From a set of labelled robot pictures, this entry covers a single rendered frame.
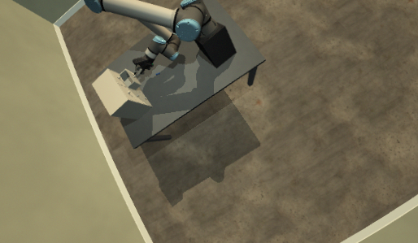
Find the grey chest of drawers with tan drawers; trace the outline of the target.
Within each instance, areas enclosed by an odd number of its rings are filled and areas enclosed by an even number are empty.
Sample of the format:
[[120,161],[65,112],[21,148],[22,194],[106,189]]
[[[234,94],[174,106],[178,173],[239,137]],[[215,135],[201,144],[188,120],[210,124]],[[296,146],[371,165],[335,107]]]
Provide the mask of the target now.
[[116,82],[110,69],[107,69],[92,84],[110,116],[140,119],[152,106],[127,99]]

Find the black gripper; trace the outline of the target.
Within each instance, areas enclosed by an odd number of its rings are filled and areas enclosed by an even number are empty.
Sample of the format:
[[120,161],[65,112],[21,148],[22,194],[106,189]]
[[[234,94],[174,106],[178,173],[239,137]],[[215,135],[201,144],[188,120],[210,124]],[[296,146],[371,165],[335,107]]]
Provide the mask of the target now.
[[149,62],[136,65],[134,75],[137,73],[137,71],[139,71],[136,77],[139,77],[141,74],[145,74],[145,69],[150,70],[150,67],[153,66],[152,63],[155,59],[148,57],[146,54],[145,56],[149,59]]

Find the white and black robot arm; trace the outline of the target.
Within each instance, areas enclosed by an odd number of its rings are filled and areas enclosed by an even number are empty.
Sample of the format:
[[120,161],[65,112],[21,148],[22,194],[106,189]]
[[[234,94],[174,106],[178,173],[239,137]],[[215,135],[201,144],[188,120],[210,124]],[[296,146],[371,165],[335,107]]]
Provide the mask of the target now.
[[[174,61],[182,41],[207,39],[218,29],[203,0],[183,0],[181,7],[170,10],[138,0],[84,0],[94,13],[102,11],[139,20],[156,35],[146,55],[155,59],[160,53]],[[151,23],[151,24],[150,24]],[[214,26],[215,25],[215,26]],[[169,32],[170,28],[175,34]]]

